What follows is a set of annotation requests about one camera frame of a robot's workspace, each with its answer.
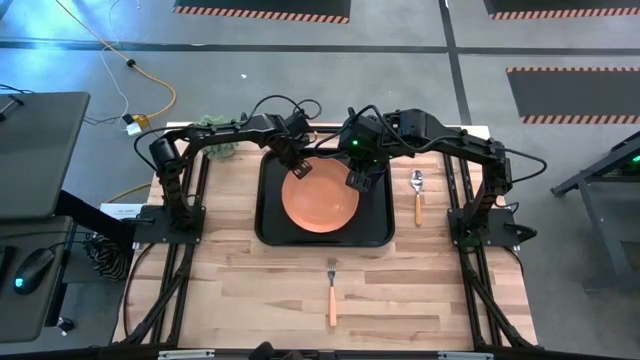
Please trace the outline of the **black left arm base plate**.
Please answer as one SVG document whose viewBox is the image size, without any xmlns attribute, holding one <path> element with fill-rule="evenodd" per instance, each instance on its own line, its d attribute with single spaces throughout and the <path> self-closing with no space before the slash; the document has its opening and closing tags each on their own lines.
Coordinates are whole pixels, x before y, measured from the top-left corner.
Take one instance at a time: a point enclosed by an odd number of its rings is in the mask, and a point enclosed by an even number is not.
<svg viewBox="0 0 640 360">
<path fill-rule="evenodd" d="M 143 206 L 136 217 L 129 220 L 135 226 L 133 241 L 137 243 L 197 244 L 202 238 L 206 208 L 196 208 L 192 211 L 192 215 L 192 224 L 183 229 L 173 224 L 167 206 Z"/>
</svg>

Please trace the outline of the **black rectangular tray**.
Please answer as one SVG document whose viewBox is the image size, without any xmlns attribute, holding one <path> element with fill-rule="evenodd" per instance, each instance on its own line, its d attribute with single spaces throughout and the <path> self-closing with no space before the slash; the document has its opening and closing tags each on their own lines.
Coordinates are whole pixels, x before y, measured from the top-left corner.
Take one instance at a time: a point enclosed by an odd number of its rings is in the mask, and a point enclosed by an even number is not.
<svg viewBox="0 0 640 360">
<path fill-rule="evenodd" d="M 259 170 L 254 229 L 270 246 L 381 247 L 395 233 L 392 176 L 386 171 L 360 195 L 355 215 L 343 227 L 314 233 L 296 225 L 286 214 L 281 189 L 289 170 L 272 152 L 263 155 Z"/>
</svg>

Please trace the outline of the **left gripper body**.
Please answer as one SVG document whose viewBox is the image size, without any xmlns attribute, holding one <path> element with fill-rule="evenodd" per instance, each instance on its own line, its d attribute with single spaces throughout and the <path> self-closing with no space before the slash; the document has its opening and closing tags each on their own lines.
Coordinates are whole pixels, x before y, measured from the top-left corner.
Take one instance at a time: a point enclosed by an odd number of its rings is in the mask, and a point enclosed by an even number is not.
<svg viewBox="0 0 640 360">
<path fill-rule="evenodd" d="M 302 162 L 301 150 L 309 144 L 308 135 L 276 135 L 272 138 L 272 152 L 287 169 L 295 169 Z"/>
</svg>

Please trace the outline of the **dark grey desk top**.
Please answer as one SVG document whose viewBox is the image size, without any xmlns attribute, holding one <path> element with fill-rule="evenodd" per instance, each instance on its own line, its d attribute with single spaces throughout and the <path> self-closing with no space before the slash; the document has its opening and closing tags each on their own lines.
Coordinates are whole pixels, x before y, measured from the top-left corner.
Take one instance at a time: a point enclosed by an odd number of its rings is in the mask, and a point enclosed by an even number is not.
<svg viewBox="0 0 640 360">
<path fill-rule="evenodd" d="M 90 94 L 1 94 L 24 101 L 0 122 L 0 221 L 54 214 Z"/>
</svg>

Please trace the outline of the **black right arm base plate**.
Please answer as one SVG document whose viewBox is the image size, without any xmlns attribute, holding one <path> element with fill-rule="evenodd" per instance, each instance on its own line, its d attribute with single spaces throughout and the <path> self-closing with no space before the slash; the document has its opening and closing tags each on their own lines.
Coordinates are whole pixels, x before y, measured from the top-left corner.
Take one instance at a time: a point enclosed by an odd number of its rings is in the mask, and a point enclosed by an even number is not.
<svg viewBox="0 0 640 360">
<path fill-rule="evenodd" d="M 491 209 L 487 215 L 471 216 L 463 209 L 447 213 L 451 242 L 461 248 L 512 247 L 537 236 L 531 227 L 516 224 L 506 209 Z"/>
</svg>

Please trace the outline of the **neighbouring black workstation frame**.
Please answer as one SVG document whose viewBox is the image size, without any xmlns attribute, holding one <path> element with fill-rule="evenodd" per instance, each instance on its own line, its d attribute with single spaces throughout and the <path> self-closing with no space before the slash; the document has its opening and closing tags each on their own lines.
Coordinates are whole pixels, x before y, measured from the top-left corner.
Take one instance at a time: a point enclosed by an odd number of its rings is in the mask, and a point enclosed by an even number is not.
<svg viewBox="0 0 640 360">
<path fill-rule="evenodd" d="M 640 289 L 640 131 L 611 148 L 592 165 L 551 188 L 562 197 L 580 193 L 596 238 L 611 270 L 583 285 L 587 292 Z"/>
</svg>

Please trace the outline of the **silver table edge bracket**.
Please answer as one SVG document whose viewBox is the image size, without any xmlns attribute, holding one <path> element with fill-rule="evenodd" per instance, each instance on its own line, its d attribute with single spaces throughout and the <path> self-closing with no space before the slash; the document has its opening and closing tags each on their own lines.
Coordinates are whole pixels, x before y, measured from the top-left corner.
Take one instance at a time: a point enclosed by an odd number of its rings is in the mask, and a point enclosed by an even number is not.
<svg viewBox="0 0 640 360">
<path fill-rule="evenodd" d="M 215 351 L 211 349 L 179 349 L 160 351 L 157 360 L 211 360 Z"/>
<path fill-rule="evenodd" d="M 494 355 L 482 352 L 441 351 L 438 360 L 495 360 Z"/>
</svg>

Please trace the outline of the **spoon with orange handle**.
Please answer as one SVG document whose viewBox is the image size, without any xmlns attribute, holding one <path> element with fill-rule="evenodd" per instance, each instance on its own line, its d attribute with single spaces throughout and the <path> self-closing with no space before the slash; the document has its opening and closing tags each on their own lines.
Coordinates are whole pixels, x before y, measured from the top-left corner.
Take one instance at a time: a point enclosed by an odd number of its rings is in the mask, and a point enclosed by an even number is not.
<svg viewBox="0 0 640 360">
<path fill-rule="evenodd" d="M 415 225 L 422 226 L 422 198 L 423 175 L 420 170 L 414 170 L 411 176 L 411 185 L 415 191 Z"/>
</svg>

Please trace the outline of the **white paper label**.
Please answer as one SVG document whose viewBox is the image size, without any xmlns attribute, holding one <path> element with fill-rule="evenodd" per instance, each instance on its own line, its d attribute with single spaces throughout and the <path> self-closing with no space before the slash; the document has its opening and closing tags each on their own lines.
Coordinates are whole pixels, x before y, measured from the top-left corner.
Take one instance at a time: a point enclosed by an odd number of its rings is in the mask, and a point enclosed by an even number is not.
<svg viewBox="0 0 640 360">
<path fill-rule="evenodd" d="M 132 203 L 102 203 L 100 211 L 117 220 L 136 218 L 141 212 L 143 204 Z"/>
</svg>

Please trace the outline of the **black lower desk surface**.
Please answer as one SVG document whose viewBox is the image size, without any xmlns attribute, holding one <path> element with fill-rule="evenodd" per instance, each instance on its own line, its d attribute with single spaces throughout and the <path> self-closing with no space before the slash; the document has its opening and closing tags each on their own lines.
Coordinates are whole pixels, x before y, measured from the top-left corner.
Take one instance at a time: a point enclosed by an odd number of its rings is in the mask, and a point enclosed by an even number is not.
<svg viewBox="0 0 640 360">
<path fill-rule="evenodd" d="M 61 282 L 65 246 L 73 229 L 69 217 L 0 225 L 0 343 L 39 337 Z M 33 286 L 18 270 L 37 250 L 51 261 Z"/>
</svg>

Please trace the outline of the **fork with pink handle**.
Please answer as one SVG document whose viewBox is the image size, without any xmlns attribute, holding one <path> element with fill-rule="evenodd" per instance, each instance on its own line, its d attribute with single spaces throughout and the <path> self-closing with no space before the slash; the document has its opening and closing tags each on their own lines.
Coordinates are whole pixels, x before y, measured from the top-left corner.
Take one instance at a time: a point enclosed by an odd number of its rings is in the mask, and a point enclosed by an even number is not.
<svg viewBox="0 0 640 360">
<path fill-rule="evenodd" d="M 337 302 L 335 293 L 336 259 L 329 258 L 327 263 L 327 276 L 329 279 L 328 323 L 331 328 L 337 326 Z"/>
</svg>

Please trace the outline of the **orange round plate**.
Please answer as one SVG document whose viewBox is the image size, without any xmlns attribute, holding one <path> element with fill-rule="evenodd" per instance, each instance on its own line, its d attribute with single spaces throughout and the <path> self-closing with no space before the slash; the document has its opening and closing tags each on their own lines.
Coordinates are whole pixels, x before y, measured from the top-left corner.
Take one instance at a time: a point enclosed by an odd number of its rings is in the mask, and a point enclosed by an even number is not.
<svg viewBox="0 0 640 360">
<path fill-rule="evenodd" d="M 360 193 L 346 185 L 349 169 L 336 159 L 307 158 L 312 169 L 302 179 L 289 172 L 281 200 L 288 217 L 314 233 L 344 227 L 355 215 Z"/>
</svg>

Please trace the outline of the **black white striped coil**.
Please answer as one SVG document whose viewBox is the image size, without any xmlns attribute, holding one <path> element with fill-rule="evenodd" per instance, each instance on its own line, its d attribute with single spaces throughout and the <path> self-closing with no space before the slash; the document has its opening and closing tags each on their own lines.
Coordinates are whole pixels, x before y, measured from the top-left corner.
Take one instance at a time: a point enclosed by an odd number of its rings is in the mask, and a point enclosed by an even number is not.
<svg viewBox="0 0 640 360">
<path fill-rule="evenodd" d="M 101 277 L 123 281 L 129 274 L 131 251 L 123 250 L 116 242 L 102 235 L 84 242 L 83 248 L 91 261 L 92 269 Z"/>
</svg>

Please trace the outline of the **black mat with striped edge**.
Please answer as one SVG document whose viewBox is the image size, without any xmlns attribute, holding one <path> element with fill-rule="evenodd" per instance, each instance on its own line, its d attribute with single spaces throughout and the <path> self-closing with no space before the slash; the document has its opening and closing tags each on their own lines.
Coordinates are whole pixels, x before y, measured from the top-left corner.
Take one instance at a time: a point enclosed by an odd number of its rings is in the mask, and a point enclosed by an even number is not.
<svg viewBox="0 0 640 360">
<path fill-rule="evenodd" d="M 347 24 L 352 0 L 175 0 L 177 14 Z"/>
<path fill-rule="evenodd" d="M 640 0 L 483 0 L 492 20 L 640 16 Z"/>
<path fill-rule="evenodd" d="M 525 124 L 640 124 L 640 67 L 510 67 L 506 74 Z"/>
</svg>

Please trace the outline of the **green potted plant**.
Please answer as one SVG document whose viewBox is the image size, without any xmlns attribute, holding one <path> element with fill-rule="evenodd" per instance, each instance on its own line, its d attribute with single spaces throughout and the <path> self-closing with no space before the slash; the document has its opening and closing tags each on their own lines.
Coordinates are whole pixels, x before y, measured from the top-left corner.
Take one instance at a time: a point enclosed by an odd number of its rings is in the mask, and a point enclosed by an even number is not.
<svg viewBox="0 0 640 360">
<path fill-rule="evenodd" d="M 200 126 L 217 126 L 230 123 L 229 119 L 226 119 L 223 116 L 211 116 L 204 115 L 201 120 L 198 122 Z M 226 159 L 233 156 L 238 149 L 239 144 L 237 142 L 233 143 L 222 143 L 217 145 L 209 145 L 202 149 L 203 154 L 210 160 L 214 159 Z"/>
</svg>

